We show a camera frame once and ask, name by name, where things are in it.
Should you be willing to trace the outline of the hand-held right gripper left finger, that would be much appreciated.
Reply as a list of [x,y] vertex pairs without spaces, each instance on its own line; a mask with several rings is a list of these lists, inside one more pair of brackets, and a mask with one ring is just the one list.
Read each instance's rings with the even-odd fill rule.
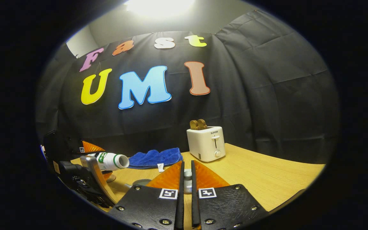
[[109,215],[140,230],[182,230],[184,166],[179,161],[147,185],[132,185]]

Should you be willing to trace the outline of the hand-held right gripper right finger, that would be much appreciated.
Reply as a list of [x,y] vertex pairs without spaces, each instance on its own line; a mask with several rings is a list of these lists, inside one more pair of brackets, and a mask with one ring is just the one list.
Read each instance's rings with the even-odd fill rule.
[[242,184],[229,184],[193,160],[192,227],[196,230],[238,230],[269,215]]

